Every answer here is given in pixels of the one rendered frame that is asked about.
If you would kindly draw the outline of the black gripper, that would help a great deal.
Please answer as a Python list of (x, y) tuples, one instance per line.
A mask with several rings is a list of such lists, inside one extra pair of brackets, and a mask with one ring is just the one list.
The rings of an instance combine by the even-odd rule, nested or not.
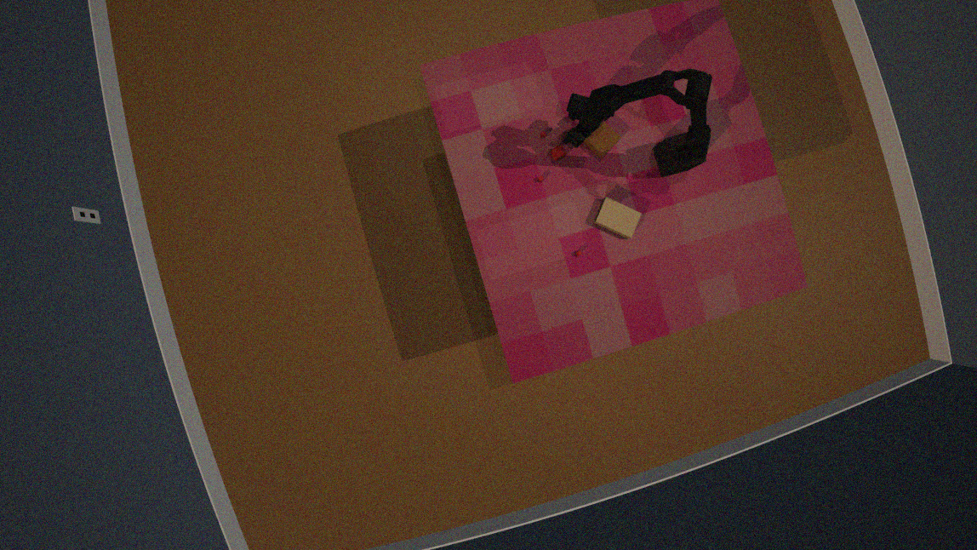
[(577, 124), (576, 128), (570, 129), (570, 131), (566, 134), (566, 139), (569, 141), (570, 144), (573, 144), (574, 147), (580, 146), (582, 143), (585, 143), (585, 138), (588, 138), (589, 135), (592, 135), (591, 132), (595, 131), (596, 128), (600, 127), (601, 122), (597, 122), (597, 123), (592, 122), (588, 118), (588, 113), (586, 113), (585, 122), (582, 122), (581, 125)]

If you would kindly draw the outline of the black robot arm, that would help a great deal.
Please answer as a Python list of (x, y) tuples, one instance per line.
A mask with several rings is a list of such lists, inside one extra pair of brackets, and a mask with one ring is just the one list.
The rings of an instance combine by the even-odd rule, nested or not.
[[(674, 86), (674, 81), (688, 79), (685, 95)], [(708, 152), (711, 128), (706, 125), (706, 102), (709, 97), (712, 76), (700, 69), (683, 69), (682, 71), (663, 71), (661, 74), (636, 81), (627, 85), (605, 85), (592, 90), (591, 95), (577, 95), (572, 93), (567, 107), (568, 116), (572, 120), (585, 122), (585, 114), (592, 122), (601, 122), (606, 115), (613, 117), (626, 102), (644, 100), (653, 95), (668, 95), (669, 98), (686, 106), (689, 110), (691, 125), (688, 126), (686, 144), (676, 148), (683, 164), (697, 158), (705, 159)]]

